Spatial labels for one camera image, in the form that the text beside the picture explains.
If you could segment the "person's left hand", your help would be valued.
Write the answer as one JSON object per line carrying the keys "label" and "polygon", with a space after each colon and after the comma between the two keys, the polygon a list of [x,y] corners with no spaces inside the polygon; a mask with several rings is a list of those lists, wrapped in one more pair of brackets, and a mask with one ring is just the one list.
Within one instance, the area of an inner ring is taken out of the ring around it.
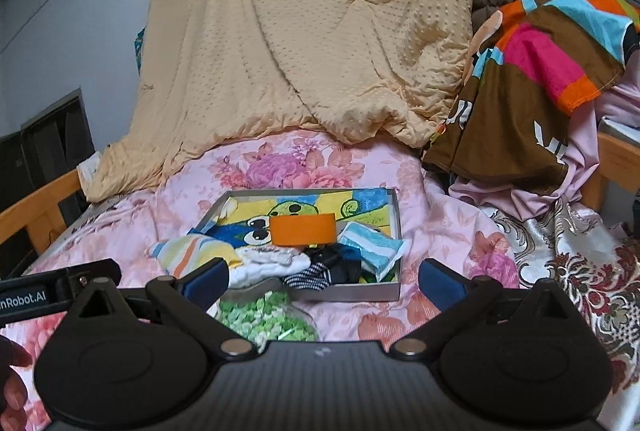
{"label": "person's left hand", "polygon": [[24,431],[28,400],[26,385],[15,367],[32,366],[32,355],[18,343],[1,337],[1,429]]}

